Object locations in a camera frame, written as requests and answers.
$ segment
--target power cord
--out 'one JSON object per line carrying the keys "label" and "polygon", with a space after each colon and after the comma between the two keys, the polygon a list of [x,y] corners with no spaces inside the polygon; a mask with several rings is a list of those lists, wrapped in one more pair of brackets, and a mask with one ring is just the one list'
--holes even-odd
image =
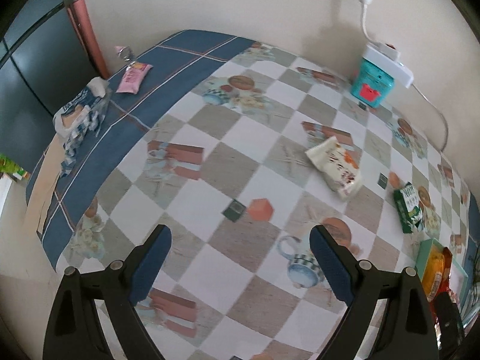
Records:
{"label": "power cord", "polygon": [[375,46],[378,46],[378,42],[375,42],[371,37],[369,37],[368,32],[367,32],[367,4],[362,4],[361,6],[361,29],[363,31],[363,35],[365,35],[365,38],[367,40],[374,44]]}
{"label": "power cord", "polygon": [[415,90],[420,94],[420,96],[423,97],[425,99],[425,101],[435,109],[435,111],[437,111],[438,115],[441,117],[441,119],[443,121],[443,125],[445,126],[445,139],[443,140],[443,145],[440,149],[440,151],[443,152],[445,150],[445,147],[447,146],[447,142],[448,142],[449,130],[448,130],[447,119],[445,118],[445,115],[443,115],[443,113],[437,107],[435,107],[435,105],[433,105],[432,102],[429,99],[427,99],[427,97],[422,93],[422,91],[420,91],[420,89],[417,88],[417,86],[415,84],[412,84],[412,87],[414,87]]}
{"label": "power cord", "polygon": [[[372,0],[359,0],[360,3],[362,4],[361,6],[361,20],[360,20],[360,25],[361,25],[361,29],[362,29],[362,32],[363,32],[363,35],[365,36],[365,38],[367,38],[367,40],[372,43],[373,45],[375,45],[376,47],[379,47],[381,45],[380,42],[376,42],[375,40],[373,40],[369,35],[368,35],[368,32],[367,32],[367,7],[368,5],[372,2]],[[422,91],[420,91],[420,89],[417,88],[417,86],[415,84],[412,84],[412,86],[415,88],[415,90],[420,94],[420,96],[422,96],[425,101],[430,104],[434,109],[435,111],[438,113],[438,115],[441,117],[442,119],[442,122],[443,122],[443,125],[445,126],[445,139],[443,140],[443,144],[442,144],[442,147],[440,149],[440,152],[443,152],[445,150],[445,147],[447,146],[447,142],[448,142],[448,135],[449,135],[449,129],[448,129],[448,123],[447,123],[447,120],[445,118],[445,116],[443,115],[443,113],[430,101],[427,99],[427,97],[422,93]]]}

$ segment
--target floor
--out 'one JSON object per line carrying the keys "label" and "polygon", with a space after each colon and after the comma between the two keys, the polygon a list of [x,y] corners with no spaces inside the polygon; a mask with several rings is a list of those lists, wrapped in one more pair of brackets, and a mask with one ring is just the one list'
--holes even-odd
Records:
{"label": "floor", "polygon": [[25,185],[14,182],[0,216],[0,315],[27,356],[40,360],[58,279],[36,234],[22,232],[25,212]]}

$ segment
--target screw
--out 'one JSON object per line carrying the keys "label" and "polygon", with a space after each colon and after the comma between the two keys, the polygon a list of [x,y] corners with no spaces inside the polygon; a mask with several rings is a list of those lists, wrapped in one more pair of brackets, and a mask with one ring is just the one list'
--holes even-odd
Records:
{"label": "screw", "polygon": [[359,265],[361,269],[364,269],[366,271],[368,271],[371,268],[371,262],[367,261],[366,259],[363,259],[362,261],[360,261]]}
{"label": "screw", "polygon": [[71,276],[75,273],[75,267],[68,266],[68,267],[65,268],[63,273],[66,274],[67,276]]}
{"label": "screw", "polygon": [[113,269],[114,271],[117,271],[122,267],[123,267],[123,261],[120,259],[116,259],[115,261],[112,261],[112,263],[110,264],[110,269]]}
{"label": "screw", "polygon": [[406,269],[405,269],[405,273],[409,276],[415,276],[417,274],[417,271],[412,268],[411,266],[408,266]]}

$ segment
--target blue gripper pad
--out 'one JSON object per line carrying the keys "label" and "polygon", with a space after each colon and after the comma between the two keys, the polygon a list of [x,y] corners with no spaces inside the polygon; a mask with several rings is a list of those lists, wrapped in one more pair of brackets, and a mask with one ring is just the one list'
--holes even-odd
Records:
{"label": "blue gripper pad", "polygon": [[310,249],[335,297],[350,306],[353,301],[350,275],[325,237],[315,227],[310,232]]}
{"label": "blue gripper pad", "polygon": [[131,277],[129,301],[134,306],[147,297],[171,246],[172,233],[164,226]]}

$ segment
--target teal tin box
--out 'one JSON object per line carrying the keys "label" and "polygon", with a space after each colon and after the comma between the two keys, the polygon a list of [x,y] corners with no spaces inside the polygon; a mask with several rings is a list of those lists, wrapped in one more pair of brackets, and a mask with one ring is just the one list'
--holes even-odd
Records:
{"label": "teal tin box", "polygon": [[395,85],[392,76],[378,66],[362,60],[360,72],[352,85],[351,94],[370,107],[376,108]]}

